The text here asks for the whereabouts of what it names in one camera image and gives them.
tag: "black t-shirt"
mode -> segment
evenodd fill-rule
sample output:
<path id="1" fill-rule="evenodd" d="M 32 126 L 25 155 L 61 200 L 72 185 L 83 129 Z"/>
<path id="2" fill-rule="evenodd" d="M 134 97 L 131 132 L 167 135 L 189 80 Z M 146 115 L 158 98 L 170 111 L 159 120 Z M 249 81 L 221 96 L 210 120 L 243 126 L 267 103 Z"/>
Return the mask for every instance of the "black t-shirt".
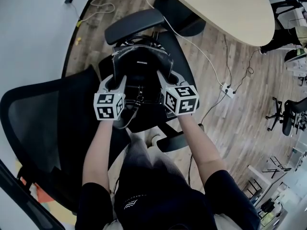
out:
<path id="1" fill-rule="evenodd" d="M 257 230 L 259 216 L 227 171 L 207 180 L 205 195 L 179 177 L 159 170 L 131 168 L 120 176 L 114 209 L 123 229 L 216 230 L 214 214 L 225 214 L 242 230 Z M 102 230 L 113 221 L 107 190 L 95 183 L 82 188 L 76 230 Z"/>

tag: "chair armrest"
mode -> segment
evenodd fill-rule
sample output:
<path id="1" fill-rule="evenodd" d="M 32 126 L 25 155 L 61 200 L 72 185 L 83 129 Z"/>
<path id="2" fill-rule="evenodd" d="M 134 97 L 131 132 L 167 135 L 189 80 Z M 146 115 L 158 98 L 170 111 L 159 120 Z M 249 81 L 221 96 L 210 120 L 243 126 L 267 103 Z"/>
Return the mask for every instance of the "chair armrest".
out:
<path id="1" fill-rule="evenodd" d="M 128 36 L 164 23 L 164 17 L 156 9 L 142 10 L 116 21 L 105 30 L 106 42 L 112 45 Z"/>

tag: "marker cube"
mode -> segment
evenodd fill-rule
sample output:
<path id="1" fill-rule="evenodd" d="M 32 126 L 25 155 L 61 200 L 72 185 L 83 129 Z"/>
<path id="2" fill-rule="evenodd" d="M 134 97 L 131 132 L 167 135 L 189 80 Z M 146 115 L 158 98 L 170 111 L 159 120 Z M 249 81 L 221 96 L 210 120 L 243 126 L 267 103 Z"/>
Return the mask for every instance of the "marker cube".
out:
<path id="1" fill-rule="evenodd" d="M 124 110 L 123 93 L 96 93 L 94 110 L 97 120 L 118 120 Z"/>
<path id="2" fill-rule="evenodd" d="M 164 106 L 176 116 L 196 111 L 199 95 L 193 85 L 164 89 Z"/>

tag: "person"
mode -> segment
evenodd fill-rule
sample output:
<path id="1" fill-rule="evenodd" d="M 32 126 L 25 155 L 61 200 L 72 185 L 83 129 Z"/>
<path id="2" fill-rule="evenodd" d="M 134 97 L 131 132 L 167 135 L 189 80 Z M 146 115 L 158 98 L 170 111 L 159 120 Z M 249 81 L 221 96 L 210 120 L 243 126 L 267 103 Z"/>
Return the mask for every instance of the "person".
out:
<path id="1" fill-rule="evenodd" d="M 101 121 L 83 165 L 76 230 L 258 230 L 260 218 L 226 170 L 218 150 L 191 115 L 178 116 L 204 186 L 191 189 L 178 167 L 141 133 L 131 145 L 111 198 L 108 157 L 112 121 Z"/>
<path id="2" fill-rule="evenodd" d="M 307 12 L 303 11 L 302 13 L 307 20 Z M 302 46 L 307 53 L 307 27 L 296 26 L 291 29 L 275 30 L 273 39 L 267 45 L 260 47 L 260 53 L 265 54 L 288 44 Z"/>

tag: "shoe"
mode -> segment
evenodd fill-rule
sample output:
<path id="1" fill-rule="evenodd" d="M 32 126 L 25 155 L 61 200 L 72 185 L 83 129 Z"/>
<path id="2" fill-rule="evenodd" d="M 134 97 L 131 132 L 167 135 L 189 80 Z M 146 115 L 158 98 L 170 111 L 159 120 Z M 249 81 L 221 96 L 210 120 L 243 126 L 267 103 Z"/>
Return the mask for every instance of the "shoe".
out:
<path id="1" fill-rule="evenodd" d="M 149 130 L 145 131 L 145 143 L 147 145 L 147 147 L 150 146 L 154 146 L 153 142 L 156 143 L 158 141 L 158 137 L 160 138 L 165 138 L 166 135 L 164 135 L 164 133 L 156 126 L 153 127 Z"/>
<path id="2" fill-rule="evenodd" d="M 259 49 L 259 53 L 260 53 L 261 55 L 266 55 L 266 52 L 264 52 L 261 48 Z"/>

